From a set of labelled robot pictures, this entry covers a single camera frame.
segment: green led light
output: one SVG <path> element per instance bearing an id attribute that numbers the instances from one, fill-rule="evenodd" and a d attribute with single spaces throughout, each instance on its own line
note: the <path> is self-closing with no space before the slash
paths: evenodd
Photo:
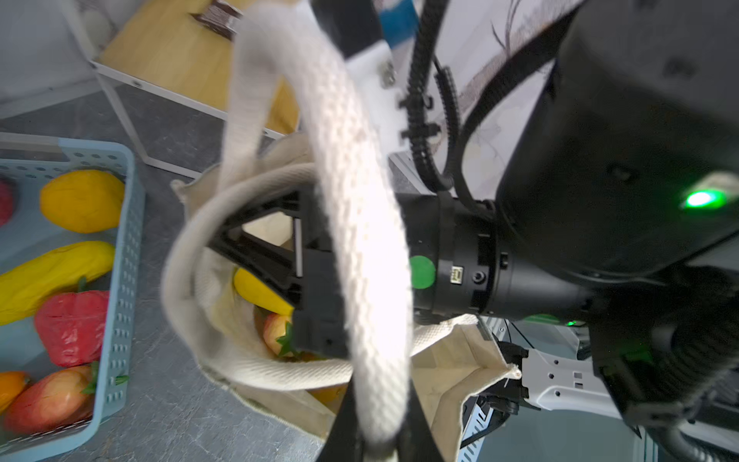
<path id="1" fill-rule="evenodd" d="M 696 191 L 685 199 L 687 208 L 719 208 L 726 204 L 726 195 L 722 191 L 705 189 Z"/>

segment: gray floor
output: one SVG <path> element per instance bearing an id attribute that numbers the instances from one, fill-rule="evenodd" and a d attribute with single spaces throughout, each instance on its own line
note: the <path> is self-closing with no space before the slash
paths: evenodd
<path id="1" fill-rule="evenodd" d="M 152 157 L 202 171 L 217 161 L 223 122 L 122 86 L 126 109 Z M 132 148 L 101 92 L 0 120 L 0 131 L 117 141 Z M 415 191 L 393 170 L 398 191 Z M 315 438 L 242 406 L 202 377 L 159 303 L 162 264 L 180 230 L 169 189 L 177 175 L 140 164 L 147 192 L 128 401 L 80 448 L 54 461 L 312 461 Z"/>

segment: green sticker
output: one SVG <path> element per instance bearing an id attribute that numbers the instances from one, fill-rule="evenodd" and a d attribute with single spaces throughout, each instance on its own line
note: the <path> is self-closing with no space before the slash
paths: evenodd
<path id="1" fill-rule="evenodd" d="M 428 257 L 415 255 L 410 258 L 411 285 L 414 289 L 426 289 L 436 281 L 436 267 Z"/>

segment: robotic arm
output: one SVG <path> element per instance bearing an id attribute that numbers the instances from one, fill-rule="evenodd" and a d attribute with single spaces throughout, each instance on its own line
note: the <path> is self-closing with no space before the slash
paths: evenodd
<path id="1" fill-rule="evenodd" d="M 370 3 L 359 3 L 364 10 L 316 0 L 313 11 L 360 91 L 372 95 L 368 107 L 384 149 L 402 149 L 408 140 L 419 175 L 437 193 L 398 195 L 417 320 L 543 314 L 563 325 L 585 323 L 592 370 L 575 372 L 610 396 L 604 414 L 645 427 L 679 460 L 739 457 L 680 430 L 694 421 L 739 431 L 736 392 L 732 398 L 726 391 L 739 365 L 735 3 L 587 0 L 511 57 L 464 124 L 455 123 L 450 73 L 440 68 L 440 84 L 449 85 L 442 91 L 450 137 L 442 172 L 428 150 L 437 127 L 426 122 L 425 89 L 448 0 L 426 0 L 402 101 L 390 79 L 378 78 L 389 48 Z M 467 141 L 505 95 L 551 59 L 497 199 L 474 200 L 461 169 Z M 275 211 L 294 219 L 294 253 L 238 231 Z M 211 248 L 295 306 L 297 347 L 347 357 L 332 243 L 312 190 L 285 191 L 241 210 Z M 535 351 L 527 356 L 520 358 L 522 386 L 539 363 L 554 361 Z M 551 398 L 545 391 L 534 399 L 527 390 L 535 405 Z M 347 434 L 350 396 L 322 460 L 347 454 L 337 448 L 356 453 L 356 438 Z M 425 447 L 430 434 L 416 398 L 408 422 L 404 432 L 414 439 L 400 438 L 399 453 L 418 460 L 408 447 Z"/>

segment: basket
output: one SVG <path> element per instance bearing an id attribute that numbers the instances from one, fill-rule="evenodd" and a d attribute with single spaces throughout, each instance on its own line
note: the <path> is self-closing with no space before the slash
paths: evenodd
<path id="1" fill-rule="evenodd" d="M 87 240 L 115 244 L 92 418 L 14 439 L 0 430 L 0 461 L 37 461 L 80 446 L 95 434 L 103 419 L 126 403 L 126 384 L 116 385 L 115 377 L 127 375 L 130 368 L 144 190 L 136 176 L 133 154 L 118 143 L 1 133 L 0 149 L 10 150 L 0 153 L 0 157 L 25 157 L 23 160 L 0 158 L 0 175 L 16 182 L 18 197 L 15 214 L 0 227 L 0 274 L 63 245 Z M 17 151 L 25 153 L 15 156 Z M 118 228 L 77 234 L 53 225 L 41 214 L 38 204 L 41 188 L 54 177 L 81 169 L 109 171 L 125 181 Z M 93 284 L 104 284 L 104 278 L 107 276 Z M 0 326 L 0 371 L 8 370 L 23 370 L 34 381 L 60 370 L 50 361 L 38 338 L 32 316 Z"/>

